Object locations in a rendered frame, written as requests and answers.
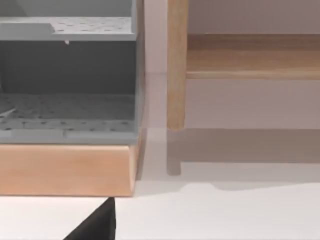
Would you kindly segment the wooden open shelf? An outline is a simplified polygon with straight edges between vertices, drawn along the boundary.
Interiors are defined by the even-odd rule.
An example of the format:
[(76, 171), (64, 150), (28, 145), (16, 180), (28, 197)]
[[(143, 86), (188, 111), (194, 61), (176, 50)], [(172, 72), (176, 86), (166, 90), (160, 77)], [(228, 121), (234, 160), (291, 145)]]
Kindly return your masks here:
[(189, 0), (167, 3), (167, 127), (182, 130), (186, 81), (320, 81), (320, 34), (188, 33)]

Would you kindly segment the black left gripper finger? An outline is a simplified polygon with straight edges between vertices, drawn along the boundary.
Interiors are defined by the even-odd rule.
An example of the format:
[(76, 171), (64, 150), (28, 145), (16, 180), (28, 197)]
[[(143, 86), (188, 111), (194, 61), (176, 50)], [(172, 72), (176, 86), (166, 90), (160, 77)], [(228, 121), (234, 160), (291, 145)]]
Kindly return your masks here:
[(63, 240), (115, 240), (115, 198), (109, 197)]

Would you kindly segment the pale wooden drawer front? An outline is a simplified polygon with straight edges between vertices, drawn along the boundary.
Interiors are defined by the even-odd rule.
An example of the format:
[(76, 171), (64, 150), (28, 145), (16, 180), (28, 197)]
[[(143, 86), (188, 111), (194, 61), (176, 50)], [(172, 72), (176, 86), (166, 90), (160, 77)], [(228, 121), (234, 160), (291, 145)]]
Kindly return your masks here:
[(146, 131), (131, 145), (0, 144), (0, 195), (131, 197)]

